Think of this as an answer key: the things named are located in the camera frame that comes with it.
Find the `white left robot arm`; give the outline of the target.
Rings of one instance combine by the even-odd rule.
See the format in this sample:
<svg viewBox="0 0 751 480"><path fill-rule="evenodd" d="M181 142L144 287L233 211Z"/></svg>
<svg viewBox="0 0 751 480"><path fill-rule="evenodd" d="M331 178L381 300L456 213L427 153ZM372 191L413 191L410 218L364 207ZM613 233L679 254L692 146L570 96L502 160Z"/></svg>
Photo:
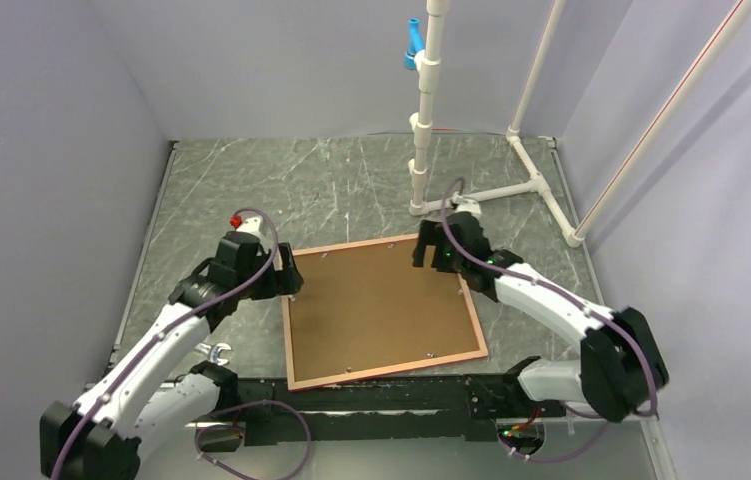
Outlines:
<svg viewBox="0 0 751 480"><path fill-rule="evenodd" d="M71 404L55 402L39 422L40 468L49 479L133 479L169 435L208 415L248 407L238 376L211 360L173 388L159 388L179 362L240 302L298 293L291 247L260 234L227 232L214 256L179 281L150 329L97 384Z"/></svg>

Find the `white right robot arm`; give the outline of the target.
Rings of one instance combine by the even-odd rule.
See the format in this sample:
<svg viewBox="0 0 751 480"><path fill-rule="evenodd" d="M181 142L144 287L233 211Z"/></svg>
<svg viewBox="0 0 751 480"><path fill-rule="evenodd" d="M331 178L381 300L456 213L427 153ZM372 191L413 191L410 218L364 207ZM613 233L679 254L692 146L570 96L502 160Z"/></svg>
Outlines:
<svg viewBox="0 0 751 480"><path fill-rule="evenodd" d="M429 262L428 248L434 250ZM525 415L558 402L587 405L612 423L655 414L657 393L668 383L669 373L639 310L614 310L586 300L519 255L493 249L479 220L468 212L421 221L412 262L459 275L470 290L529 315L577 350L575 361L533 356L507 370L501 392L511 413Z"/></svg>

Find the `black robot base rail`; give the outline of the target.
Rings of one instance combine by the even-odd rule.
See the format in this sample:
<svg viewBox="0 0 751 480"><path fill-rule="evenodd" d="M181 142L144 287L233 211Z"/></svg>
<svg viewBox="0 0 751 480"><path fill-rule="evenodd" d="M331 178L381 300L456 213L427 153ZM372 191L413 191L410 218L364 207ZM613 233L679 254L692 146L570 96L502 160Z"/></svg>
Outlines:
<svg viewBox="0 0 751 480"><path fill-rule="evenodd" d="M531 452L545 420L572 417L559 400L533 401L505 374L398 376L295 391L281 378L239 378L199 366L157 391L127 434L150 453L186 427L205 452L286 442L513 439Z"/></svg>

